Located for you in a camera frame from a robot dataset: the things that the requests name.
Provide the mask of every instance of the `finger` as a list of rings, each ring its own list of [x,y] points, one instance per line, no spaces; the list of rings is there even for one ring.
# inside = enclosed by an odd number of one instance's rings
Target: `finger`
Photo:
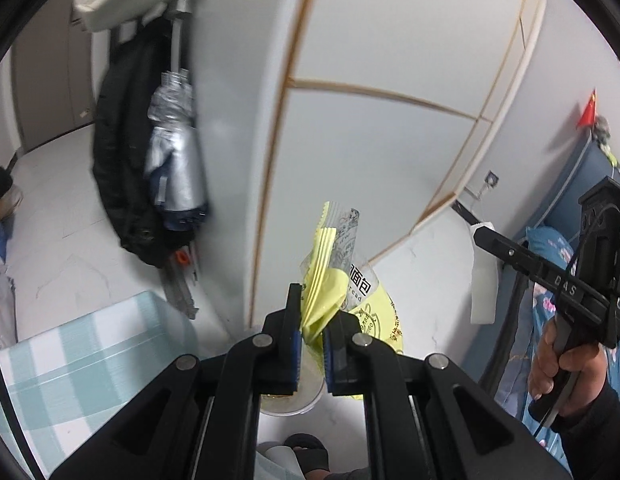
[[[554,340],[556,339],[556,323],[554,322],[554,317],[544,326],[544,332],[541,339],[550,346],[554,344]]]
[[[536,394],[548,394],[552,391],[553,381],[544,373],[537,356],[534,357],[530,368],[530,381]]]
[[[534,378],[532,377],[532,374],[528,376],[528,393],[535,400],[541,397],[541,392],[539,391],[539,388],[536,386],[536,383],[535,383]]]
[[[585,368],[599,354],[599,346],[596,344],[582,345],[568,350],[559,358],[559,366],[568,372],[578,372]]]
[[[546,376],[554,377],[559,371],[559,361],[557,360],[556,354],[552,346],[546,343],[545,340],[542,339],[539,341],[535,357],[538,360],[539,367]]]

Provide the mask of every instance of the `white wall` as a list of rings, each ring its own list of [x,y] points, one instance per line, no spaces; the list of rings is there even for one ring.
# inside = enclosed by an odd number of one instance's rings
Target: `white wall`
[[[443,352],[462,362],[479,328],[470,324],[473,262],[468,225],[447,208],[374,265],[396,307],[406,355]]]
[[[592,89],[608,118],[620,161],[620,63],[572,0],[548,0],[546,16],[522,85],[468,187],[489,170],[500,178],[474,213],[513,235],[534,212],[577,141],[576,123]],[[461,198],[466,205],[468,196]]]
[[[0,164],[2,166],[6,166],[14,152],[21,147],[12,102],[10,54],[9,50],[0,63]]]

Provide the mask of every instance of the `white tiled floor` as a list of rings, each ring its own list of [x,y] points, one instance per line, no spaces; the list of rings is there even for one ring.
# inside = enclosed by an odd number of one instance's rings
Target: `white tiled floor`
[[[8,241],[19,339],[143,290],[158,271],[123,250],[92,179],[92,126],[27,153],[12,171],[24,193]]]
[[[396,305],[406,355],[443,352],[461,361],[477,330],[470,325],[472,261],[468,226],[446,209],[374,265]],[[367,465],[365,427],[361,401],[326,394],[303,415],[262,414],[258,442],[314,434],[328,449],[331,470],[345,472]]]

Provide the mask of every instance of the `yellow plastic bag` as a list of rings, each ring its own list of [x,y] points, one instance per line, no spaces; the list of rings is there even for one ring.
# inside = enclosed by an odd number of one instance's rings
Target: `yellow plastic bag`
[[[324,204],[301,294],[301,331],[311,349],[319,349],[321,332],[346,298],[352,250],[344,242],[348,225],[356,229],[358,218],[355,210],[344,212],[338,204]]]
[[[359,318],[361,331],[388,343],[397,353],[404,340],[394,303],[370,264],[354,245],[359,212],[326,202],[314,234],[301,296],[301,330],[312,357],[324,369],[322,331],[338,310]]]

